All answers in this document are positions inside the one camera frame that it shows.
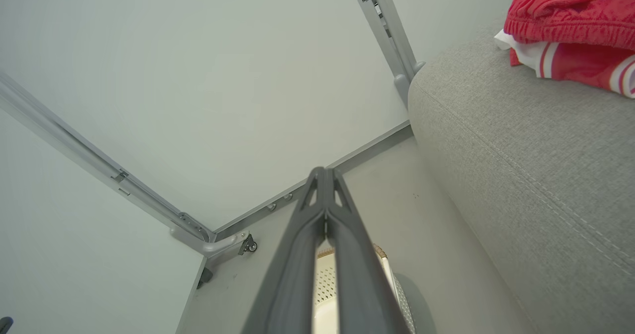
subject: floor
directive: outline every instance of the floor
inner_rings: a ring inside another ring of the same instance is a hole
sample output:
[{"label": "floor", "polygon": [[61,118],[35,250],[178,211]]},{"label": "floor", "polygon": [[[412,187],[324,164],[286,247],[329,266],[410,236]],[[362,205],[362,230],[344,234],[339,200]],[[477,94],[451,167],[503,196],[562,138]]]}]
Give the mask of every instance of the floor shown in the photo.
[{"label": "floor", "polygon": [[[345,173],[372,241],[388,255],[419,334],[533,334],[533,327],[413,137]],[[252,225],[258,251],[214,270],[184,314],[185,334],[240,333],[293,206]]]}]

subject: white wall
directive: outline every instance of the white wall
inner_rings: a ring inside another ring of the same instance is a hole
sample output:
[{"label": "white wall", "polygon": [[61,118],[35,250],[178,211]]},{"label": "white wall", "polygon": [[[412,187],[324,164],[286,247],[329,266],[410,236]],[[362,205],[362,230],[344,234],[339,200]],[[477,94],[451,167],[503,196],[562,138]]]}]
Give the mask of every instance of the white wall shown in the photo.
[{"label": "white wall", "polygon": [[11,334],[173,334],[202,255],[0,109],[0,317]]},{"label": "white wall", "polygon": [[418,61],[474,38],[474,31],[504,17],[512,0],[393,0]]},{"label": "white wall", "polygon": [[0,0],[0,67],[215,229],[406,120],[356,0]]}]

